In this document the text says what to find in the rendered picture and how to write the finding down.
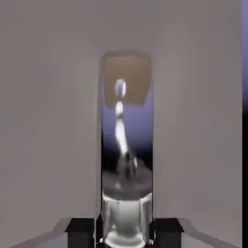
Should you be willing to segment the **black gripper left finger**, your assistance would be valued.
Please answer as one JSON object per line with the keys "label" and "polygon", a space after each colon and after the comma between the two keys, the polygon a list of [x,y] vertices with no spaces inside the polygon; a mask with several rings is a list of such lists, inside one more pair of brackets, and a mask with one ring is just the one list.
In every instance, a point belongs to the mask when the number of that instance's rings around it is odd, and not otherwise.
{"label": "black gripper left finger", "polygon": [[93,218],[66,217],[54,229],[8,248],[95,248]]}

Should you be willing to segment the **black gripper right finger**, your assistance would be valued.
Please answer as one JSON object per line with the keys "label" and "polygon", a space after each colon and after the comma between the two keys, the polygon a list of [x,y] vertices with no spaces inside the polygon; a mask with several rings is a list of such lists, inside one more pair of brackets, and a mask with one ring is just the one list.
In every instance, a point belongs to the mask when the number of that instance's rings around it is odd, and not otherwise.
{"label": "black gripper right finger", "polygon": [[187,218],[156,218],[154,248],[237,248],[197,230]]}

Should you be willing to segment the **shiny curved metal handle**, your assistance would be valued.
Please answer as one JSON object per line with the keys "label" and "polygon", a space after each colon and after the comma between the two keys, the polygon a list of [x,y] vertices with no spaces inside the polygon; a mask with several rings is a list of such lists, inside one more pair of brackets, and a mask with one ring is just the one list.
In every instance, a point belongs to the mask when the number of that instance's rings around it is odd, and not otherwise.
{"label": "shiny curved metal handle", "polygon": [[102,57],[102,248],[152,248],[153,79],[150,54],[137,50]]}

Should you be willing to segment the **grey cabinet door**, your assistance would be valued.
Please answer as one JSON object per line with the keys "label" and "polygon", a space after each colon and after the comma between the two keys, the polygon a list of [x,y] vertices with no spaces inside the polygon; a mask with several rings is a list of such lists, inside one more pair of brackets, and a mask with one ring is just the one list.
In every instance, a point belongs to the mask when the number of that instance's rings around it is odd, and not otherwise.
{"label": "grey cabinet door", "polygon": [[94,217],[98,73],[153,60],[154,214],[242,246],[242,0],[0,0],[0,248]]}

